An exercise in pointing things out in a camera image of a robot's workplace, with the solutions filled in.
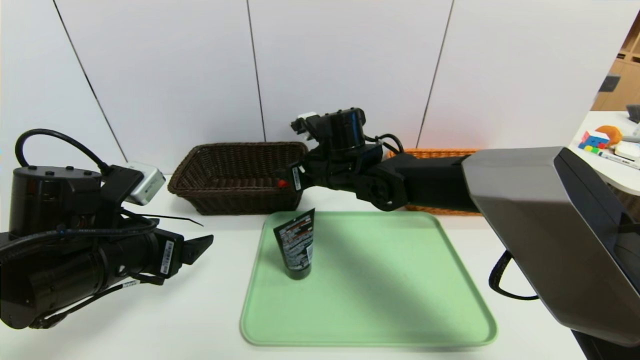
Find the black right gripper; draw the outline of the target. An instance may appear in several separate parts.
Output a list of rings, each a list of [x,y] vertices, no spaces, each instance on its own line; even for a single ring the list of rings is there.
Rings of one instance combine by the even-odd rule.
[[[297,193],[320,187],[325,173],[324,166],[324,161],[298,161],[288,164],[286,168],[275,171],[277,187],[291,186]]]

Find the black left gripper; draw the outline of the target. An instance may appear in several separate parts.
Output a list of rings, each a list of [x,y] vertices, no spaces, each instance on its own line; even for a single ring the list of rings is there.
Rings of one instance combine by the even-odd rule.
[[[124,266],[123,274],[132,279],[167,280],[178,273],[182,264],[193,265],[213,241],[214,235],[185,240],[183,235],[162,228],[119,237],[118,265]]]

